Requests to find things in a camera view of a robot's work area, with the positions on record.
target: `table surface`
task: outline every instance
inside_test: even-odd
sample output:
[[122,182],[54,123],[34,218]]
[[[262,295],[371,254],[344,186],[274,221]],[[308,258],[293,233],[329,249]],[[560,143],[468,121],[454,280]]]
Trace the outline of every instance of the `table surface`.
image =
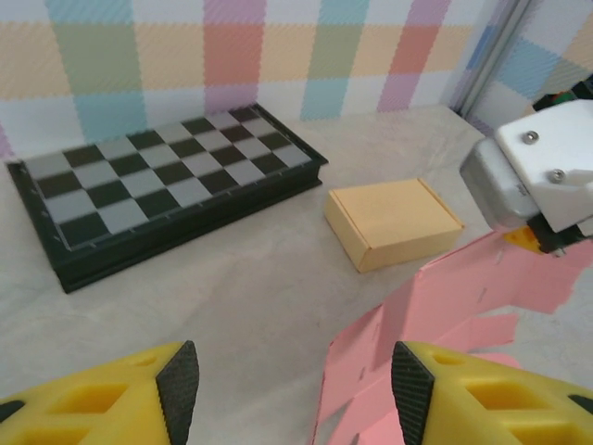
[[[330,188],[422,177],[488,231],[458,174],[481,136],[443,107],[288,122],[330,164],[322,187],[64,295],[0,171],[0,397],[169,341],[196,343],[189,444],[304,444],[333,337],[430,259],[358,274],[322,216]],[[497,348],[528,370],[593,388],[593,270],[553,315],[521,314]]]

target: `cardboard box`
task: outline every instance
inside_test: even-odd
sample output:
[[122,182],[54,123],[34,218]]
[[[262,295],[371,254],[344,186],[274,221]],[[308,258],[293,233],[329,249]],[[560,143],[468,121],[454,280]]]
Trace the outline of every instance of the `cardboard box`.
[[464,227],[422,179],[332,190],[325,217],[361,273],[445,252]]

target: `pink paper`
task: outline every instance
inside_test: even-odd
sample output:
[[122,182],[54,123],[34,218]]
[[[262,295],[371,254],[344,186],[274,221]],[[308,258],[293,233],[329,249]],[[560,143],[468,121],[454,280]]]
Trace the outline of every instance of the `pink paper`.
[[[512,342],[516,314],[480,317],[508,305],[553,313],[593,260],[584,242],[554,258],[483,236],[423,266],[415,276],[342,331],[330,345],[323,372],[319,423],[347,404],[328,445],[403,444],[391,391],[391,356],[400,339],[461,352]],[[476,354],[519,366],[505,354]]]

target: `black square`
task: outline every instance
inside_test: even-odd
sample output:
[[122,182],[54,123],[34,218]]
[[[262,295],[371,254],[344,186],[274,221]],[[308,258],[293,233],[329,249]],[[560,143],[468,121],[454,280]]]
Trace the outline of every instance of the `black square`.
[[64,152],[64,156],[72,167],[80,167],[103,160],[103,155],[96,146],[82,146]]
[[169,190],[158,190],[149,195],[138,197],[136,202],[148,218],[162,215],[180,207],[172,194],[169,193]]
[[44,197],[56,197],[82,188],[81,183],[73,172],[60,173],[55,176],[40,179],[37,185]]
[[225,148],[212,151],[210,152],[210,155],[212,155],[212,157],[222,166],[231,165],[246,159],[245,155],[237,150],[235,146],[226,146]]
[[265,136],[261,136],[259,140],[270,150],[290,146],[290,141],[279,133],[266,134]]
[[182,162],[175,162],[174,164],[158,167],[155,169],[155,173],[164,185],[179,183],[184,179],[192,178],[194,176]]
[[252,159],[251,162],[253,162],[263,174],[274,173],[286,168],[286,165],[273,153]]
[[180,158],[186,158],[201,153],[202,151],[206,151],[194,138],[174,142],[173,144],[169,144],[169,146]]
[[125,176],[126,174],[132,174],[150,168],[138,153],[113,159],[109,164],[111,164],[111,167],[113,167],[113,170],[115,170],[118,176]]
[[139,150],[165,143],[162,137],[160,137],[158,133],[154,131],[133,134],[132,136],[128,136],[128,139],[130,139],[132,145],[138,148]]
[[109,234],[109,230],[98,213],[91,213],[76,220],[64,222],[60,225],[60,229],[71,248]]
[[251,134],[243,125],[226,128],[221,130],[221,133],[224,134],[224,137],[226,137],[231,142],[238,142],[244,139],[249,139],[250,137],[254,137],[253,134]]
[[235,111],[229,111],[229,114],[240,122],[251,121],[252,119],[257,119],[259,117],[251,108],[239,108]]
[[218,170],[217,172],[200,176],[197,179],[200,180],[200,182],[212,195],[223,192],[224,190],[237,185],[237,182],[225,170]]
[[212,125],[206,118],[185,121],[182,122],[182,125],[191,134],[200,134],[214,130],[214,125]]
[[98,209],[130,197],[130,192],[120,181],[89,188],[86,193]]

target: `pastel wallpaper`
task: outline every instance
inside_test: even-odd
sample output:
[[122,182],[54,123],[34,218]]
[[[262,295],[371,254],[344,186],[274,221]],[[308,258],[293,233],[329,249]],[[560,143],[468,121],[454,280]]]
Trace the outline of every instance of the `pastel wallpaper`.
[[536,0],[468,121],[485,134],[593,73],[593,1]]
[[256,100],[281,119],[447,104],[496,6],[487,0],[2,3],[2,158]]

